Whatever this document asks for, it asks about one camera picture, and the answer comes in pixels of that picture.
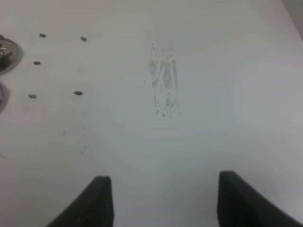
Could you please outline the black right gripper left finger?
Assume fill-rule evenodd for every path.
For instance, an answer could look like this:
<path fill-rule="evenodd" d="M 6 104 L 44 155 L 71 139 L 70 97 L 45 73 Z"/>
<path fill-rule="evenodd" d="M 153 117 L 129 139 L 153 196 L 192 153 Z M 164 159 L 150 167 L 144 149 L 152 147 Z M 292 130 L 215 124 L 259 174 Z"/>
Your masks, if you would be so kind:
<path fill-rule="evenodd" d="M 49 227 L 112 227 L 114 204 L 109 176 L 97 176 Z"/>

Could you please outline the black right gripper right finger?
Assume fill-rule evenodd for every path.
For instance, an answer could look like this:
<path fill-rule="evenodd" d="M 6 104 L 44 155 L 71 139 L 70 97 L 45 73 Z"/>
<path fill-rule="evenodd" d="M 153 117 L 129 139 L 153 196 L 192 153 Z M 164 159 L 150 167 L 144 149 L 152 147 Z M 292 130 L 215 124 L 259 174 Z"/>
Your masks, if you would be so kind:
<path fill-rule="evenodd" d="M 301 227 L 234 171 L 219 174 L 217 219 L 221 227 Z"/>

